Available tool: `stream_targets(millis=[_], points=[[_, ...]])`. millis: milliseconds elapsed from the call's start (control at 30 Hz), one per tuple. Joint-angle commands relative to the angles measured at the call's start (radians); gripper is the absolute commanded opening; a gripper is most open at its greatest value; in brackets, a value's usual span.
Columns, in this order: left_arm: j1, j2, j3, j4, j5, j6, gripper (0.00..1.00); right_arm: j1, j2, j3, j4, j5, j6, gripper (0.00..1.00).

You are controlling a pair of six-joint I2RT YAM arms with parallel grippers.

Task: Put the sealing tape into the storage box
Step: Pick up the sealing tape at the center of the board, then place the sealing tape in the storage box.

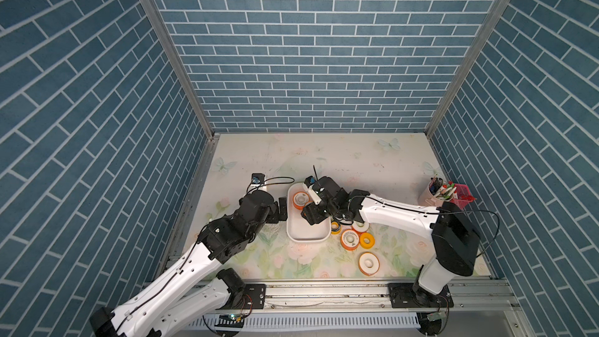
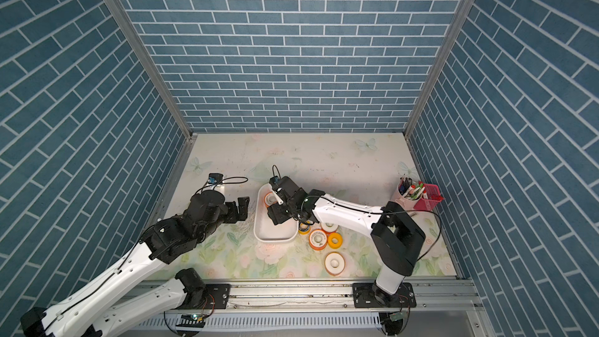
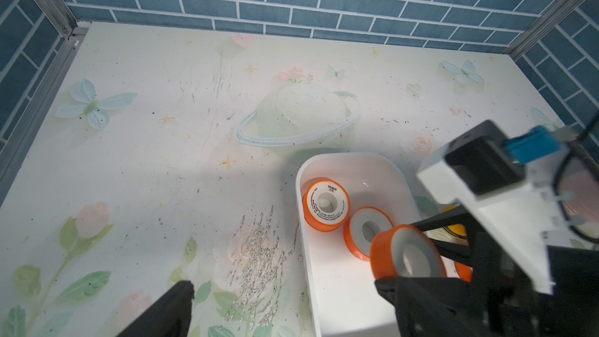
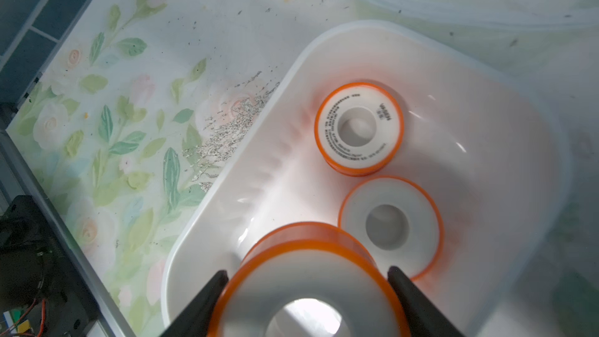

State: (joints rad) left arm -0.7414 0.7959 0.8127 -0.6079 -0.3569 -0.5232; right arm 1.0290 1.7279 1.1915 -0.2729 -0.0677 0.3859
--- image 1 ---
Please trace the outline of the large orange white tape roll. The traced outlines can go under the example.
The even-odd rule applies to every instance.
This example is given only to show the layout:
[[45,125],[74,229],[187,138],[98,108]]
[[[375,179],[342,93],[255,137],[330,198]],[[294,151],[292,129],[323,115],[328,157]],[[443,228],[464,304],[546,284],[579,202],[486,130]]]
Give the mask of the large orange white tape roll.
[[352,224],[352,229],[356,231],[359,235],[365,233],[370,228],[370,224],[368,222],[354,222]]

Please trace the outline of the white storage box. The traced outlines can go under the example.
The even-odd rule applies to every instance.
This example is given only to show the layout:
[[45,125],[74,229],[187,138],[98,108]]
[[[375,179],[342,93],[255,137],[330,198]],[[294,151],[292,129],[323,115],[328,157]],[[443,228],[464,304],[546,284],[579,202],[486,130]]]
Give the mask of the white storage box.
[[331,222],[324,220],[318,224],[310,225],[292,203],[295,193],[304,191],[302,183],[293,184],[287,192],[286,233],[288,238],[296,243],[322,243],[331,235]]

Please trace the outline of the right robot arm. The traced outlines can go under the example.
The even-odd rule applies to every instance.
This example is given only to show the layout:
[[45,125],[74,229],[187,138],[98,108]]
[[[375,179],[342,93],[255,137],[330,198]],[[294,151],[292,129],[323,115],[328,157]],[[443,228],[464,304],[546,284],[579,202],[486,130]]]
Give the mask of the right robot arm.
[[307,177],[304,190],[312,202],[301,215],[310,225],[326,218],[400,229],[433,243],[434,255],[418,272],[413,293],[438,296],[455,277],[474,273],[480,234],[458,206],[417,206],[388,201],[366,190],[348,193],[332,178]]

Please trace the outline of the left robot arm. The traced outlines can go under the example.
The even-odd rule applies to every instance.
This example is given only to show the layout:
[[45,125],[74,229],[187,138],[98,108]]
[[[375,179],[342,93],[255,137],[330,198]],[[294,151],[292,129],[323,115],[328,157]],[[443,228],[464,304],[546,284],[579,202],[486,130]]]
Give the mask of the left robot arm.
[[266,224],[287,219],[285,199],[255,190],[231,215],[209,222],[182,257],[144,290],[115,309],[90,317],[96,336],[172,336],[192,321],[243,299],[245,283],[222,266],[246,249]]

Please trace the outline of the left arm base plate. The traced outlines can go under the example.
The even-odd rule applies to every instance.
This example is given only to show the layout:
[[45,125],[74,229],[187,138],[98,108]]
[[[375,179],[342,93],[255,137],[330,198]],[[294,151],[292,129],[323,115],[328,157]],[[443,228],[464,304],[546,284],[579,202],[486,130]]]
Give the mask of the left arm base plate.
[[236,290],[218,310],[263,310],[267,287],[264,283],[246,284],[243,290]]

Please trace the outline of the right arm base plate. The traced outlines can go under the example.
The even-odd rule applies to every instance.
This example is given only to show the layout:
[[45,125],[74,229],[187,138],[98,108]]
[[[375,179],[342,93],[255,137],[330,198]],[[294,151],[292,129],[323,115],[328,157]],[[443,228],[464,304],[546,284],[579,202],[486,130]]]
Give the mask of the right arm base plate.
[[448,285],[442,288],[441,293],[432,294],[416,285],[407,282],[392,282],[388,284],[389,299],[392,308],[435,308],[446,309],[454,307],[452,295]]

